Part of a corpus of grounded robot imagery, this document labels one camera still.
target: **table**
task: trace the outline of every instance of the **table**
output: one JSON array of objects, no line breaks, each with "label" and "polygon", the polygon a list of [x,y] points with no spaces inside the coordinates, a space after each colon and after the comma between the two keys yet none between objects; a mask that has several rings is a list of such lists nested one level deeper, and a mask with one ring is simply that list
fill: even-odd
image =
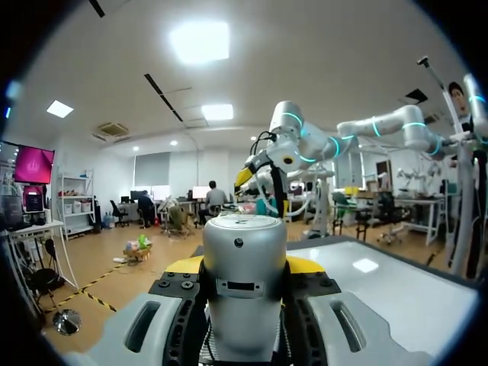
[{"label": "table", "polygon": [[[287,247],[288,254],[322,265],[343,292],[352,292],[382,316],[390,324],[391,337],[411,352],[440,355],[479,301],[477,290],[455,276],[347,236],[289,242]],[[377,267],[367,273],[358,270],[354,263],[364,258]]]},{"label": "table", "polygon": [[[53,230],[59,230],[59,237],[61,238],[61,243],[63,244],[63,251],[66,258],[66,264],[68,265],[69,273],[71,274],[72,281],[69,280],[63,272],[61,265],[59,265],[59,274],[63,277],[66,282],[71,284],[74,288],[79,289],[78,283],[76,282],[75,274],[71,268],[71,263],[69,262],[68,252],[66,251],[66,244],[64,242],[64,235],[63,235],[63,226],[64,223],[62,221],[53,220],[51,223],[46,223],[45,225],[33,225],[27,227],[25,229],[20,229],[16,231],[12,231],[8,233],[8,238],[10,239],[10,243],[13,244],[15,242],[25,240],[25,239],[36,239],[40,237],[44,237],[45,235],[49,235],[51,239],[53,238]],[[59,263],[58,260],[58,250],[56,248],[56,261]],[[20,268],[20,264],[18,262],[18,257],[14,255],[14,259],[18,268]]]},{"label": "table", "polygon": [[[428,226],[417,224],[417,223],[408,223],[403,222],[403,226],[407,229],[413,229],[418,231],[423,231],[427,233],[427,237],[425,238],[425,245],[430,245],[435,238],[437,238],[439,225],[441,224],[441,211],[442,205],[444,203],[443,197],[437,197],[433,199],[417,199],[417,198],[395,198],[395,203],[400,204],[401,206],[413,206],[416,204],[430,206],[429,207],[429,224]],[[437,216],[435,220],[434,226],[434,213],[435,213],[435,206],[437,207]]]}]

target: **black chair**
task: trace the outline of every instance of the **black chair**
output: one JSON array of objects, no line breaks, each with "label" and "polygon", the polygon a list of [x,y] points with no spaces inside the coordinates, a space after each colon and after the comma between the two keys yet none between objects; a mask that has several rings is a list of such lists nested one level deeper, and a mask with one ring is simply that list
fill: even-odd
[{"label": "black chair", "polygon": [[393,225],[403,221],[403,208],[395,206],[395,199],[389,191],[379,193],[378,208],[380,209],[378,219],[388,225],[388,231],[382,233],[377,241],[379,242],[380,239],[385,239],[388,245],[396,240],[401,243],[402,239],[398,237],[398,233],[403,228],[394,229]]},{"label": "black chair", "polygon": [[110,200],[110,203],[112,205],[112,209],[114,210],[112,212],[112,215],[117,217],[119,220],[115,223],[115,226],[117,225],[120,225],[120,227],[124,227],[124,226],[129,226],[129,222],[128,221],[124,221],[124,217],[125,216],[129,216],[129,214],[125,211],[125,209],[121,209],[119,210],[119,207],[117,207],[117,205],[115,204],[115,202],[113,200]]}]

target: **round metal base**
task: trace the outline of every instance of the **round metal base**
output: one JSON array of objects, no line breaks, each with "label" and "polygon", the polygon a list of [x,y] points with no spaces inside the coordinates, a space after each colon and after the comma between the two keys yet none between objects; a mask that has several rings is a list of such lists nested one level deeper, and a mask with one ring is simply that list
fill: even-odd
[{"label": "round metal base", "polygon": [[82,324],[80,315],[71,309],[64,309],[61,313],[54,314],[53,325],[56,331],[63,336],[70,336],[79,331]]}]

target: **pole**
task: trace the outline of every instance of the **pole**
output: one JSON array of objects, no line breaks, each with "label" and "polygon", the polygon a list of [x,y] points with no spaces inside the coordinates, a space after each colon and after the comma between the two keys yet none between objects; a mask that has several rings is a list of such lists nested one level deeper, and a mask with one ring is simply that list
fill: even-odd
[{"label": "pole", "polygon": [[[448,105],[449,113],[452,116],[452,127],[455,133],[462,133],[463,127],[459,122],[458,114],[449,95],[449,91],[445,88],[441,78],[437,75],[435,70],[430,66],[429,58],[423,57],[417,62],[418,65],[424,66],[437,82],[442,90],[442,96]],[[470,154],[467,147],[460,143],[457,148],[457,169],[461,183],[461,218],[459,223],[459,235],[457,236],[457,243],[455,246],[454,258],[451,266],[451,273],[453,275],[461,275],[463,259],[467,251],[467,241],[471,234],[471,220],[472,220],[472,206],[474,198],[474,184],[473,184],[473,166],[471,165]]]}]

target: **person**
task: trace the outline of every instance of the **person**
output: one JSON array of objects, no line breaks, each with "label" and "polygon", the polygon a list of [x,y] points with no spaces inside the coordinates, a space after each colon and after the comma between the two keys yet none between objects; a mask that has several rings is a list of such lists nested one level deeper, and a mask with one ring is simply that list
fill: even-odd
[{"label": "person", "polygon": [[[452,82],[448,86],[449,94],[451,95],[454,103],[456,104],[459,121],[464,131],[474,132],[473,119],[468,110],[466,98],[462,87]],[[458,157],[454,156],[451,159],[451,167],[457,166]],[[473,199],[473,235],[471,237],[470,253],[467,260],[466,277],[475,278],[477,273],[478,261],[480,260],[480,252],[483,246],[483,234],[484,234],[484,217],[486,212],[486,163],[488,157],[486,152],[481,149],[475,149],[472,152],[471,164],[475,165],[474,171],[477,176],[473,179],[474,187],[474,199]],[[459,221],[457,222],[456,230],[454,232],[454,245],[458,242],[459,236]],[[451,253],[451,260],[449,267],[451,267],[454,254],[456,253],[456,246]]]},{"label": "person", "polygon": [[210,190],[207,192],[207,198],[205,198],[205,210],[198,211],[201,225],[207,223],[206,216],[215,216],[217,206],[229,203],[225,192],[217,188],[217,183],[215,183],[215,181],[210,181],[208,186],[210,187]]},{"label": "person", "polygon": [[137,209],[143,218],[143,228],[151,227],[154,222],[154,203],[146,190],[143,191],[143,194],[137,200]]}]

